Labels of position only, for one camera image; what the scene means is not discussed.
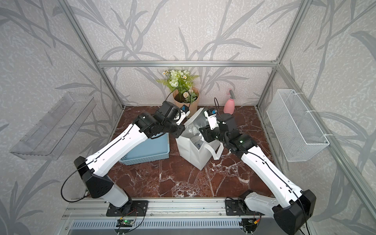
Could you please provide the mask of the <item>white blue ice pack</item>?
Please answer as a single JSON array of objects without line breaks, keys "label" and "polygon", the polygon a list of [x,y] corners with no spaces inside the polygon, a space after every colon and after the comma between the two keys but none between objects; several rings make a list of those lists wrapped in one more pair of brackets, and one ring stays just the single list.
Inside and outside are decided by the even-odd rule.
[{"label": "white blue ice pack", "polygon": [[198,140],[198,141],[196,141],[196,142],[194,143],[194,145],[195,145],[195,147],[196,147],[197,149],[200,149],[200,148],[202,147],[203,143],[204,143],[204,141],[202,141],[202,140]]}]

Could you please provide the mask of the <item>white insulated delivery bag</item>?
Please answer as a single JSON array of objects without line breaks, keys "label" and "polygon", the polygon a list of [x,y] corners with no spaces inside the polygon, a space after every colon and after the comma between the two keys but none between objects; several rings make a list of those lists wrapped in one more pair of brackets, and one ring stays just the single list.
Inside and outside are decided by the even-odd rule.
[{"label": "white insulated delivery bag", "polygon": [[205,112],[208,108],[200,108],[197,112],[184,123],[185,130],[179,138],[176,139],[179,154],[193,166],[202,170],[210,158],[219,160],[224,150],[223,144],[214,140],[206,142],[200,133],[201,127],[209,125]]}]

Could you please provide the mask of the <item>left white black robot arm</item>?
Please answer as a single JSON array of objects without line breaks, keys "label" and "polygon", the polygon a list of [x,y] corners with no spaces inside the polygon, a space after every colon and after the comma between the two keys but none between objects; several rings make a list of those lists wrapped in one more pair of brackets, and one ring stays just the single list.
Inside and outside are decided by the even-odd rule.
[{"label": "left white black robot arm", "polygon": [[190,113],[188,106],[181,108],[164,101],[154,113],[142,113],[114,140],[87,158],[78,157],[74,165],[92,198],[103,198],[115,208],[132,204],[127,193],[108,176],[109,170],[133,148],[147,139],[168,133],[178,138],[185,126],[182,123]]}]

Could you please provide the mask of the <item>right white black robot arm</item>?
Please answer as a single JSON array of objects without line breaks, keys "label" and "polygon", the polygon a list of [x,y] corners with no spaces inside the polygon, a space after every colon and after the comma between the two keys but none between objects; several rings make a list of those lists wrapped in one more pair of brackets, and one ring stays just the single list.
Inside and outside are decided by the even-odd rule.
[{"label": "right white black robot arm", "polygon": [[286,234],[296,234],[313,215],[315,194],[290,181],[250,135],[241,133],[232,115],[208,110],[204,116],[209,124],[199,129],[203,139],[208,143],[220,141],[223,147],[247,164],[274,195],[245,194],[243,201],[247,209],[273,217]]}]

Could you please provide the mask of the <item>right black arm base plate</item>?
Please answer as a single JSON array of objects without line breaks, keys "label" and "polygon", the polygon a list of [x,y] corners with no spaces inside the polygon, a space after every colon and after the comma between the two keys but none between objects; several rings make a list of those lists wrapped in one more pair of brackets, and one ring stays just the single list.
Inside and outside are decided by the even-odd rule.
[{"label": "right black arm base plate", "polygon": [[226,215],[254,215],[254,216],[263,216],[263,213],[250,210],[245,201],[241,198],[233,199],[231,197],[226,197],[225,199],[225,209]]}]

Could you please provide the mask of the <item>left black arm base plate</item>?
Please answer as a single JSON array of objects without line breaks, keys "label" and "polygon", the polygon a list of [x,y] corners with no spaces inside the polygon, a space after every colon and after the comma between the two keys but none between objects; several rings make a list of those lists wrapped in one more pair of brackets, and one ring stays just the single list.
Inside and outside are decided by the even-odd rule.
[{"label": "left black arm base plate", "polygon": [[106,216],[116,217],[116,216],[145,216],[148,208],[149,201],[147,200],[136,200],[128,201],[122,207],[115,207],[109,204]]}]

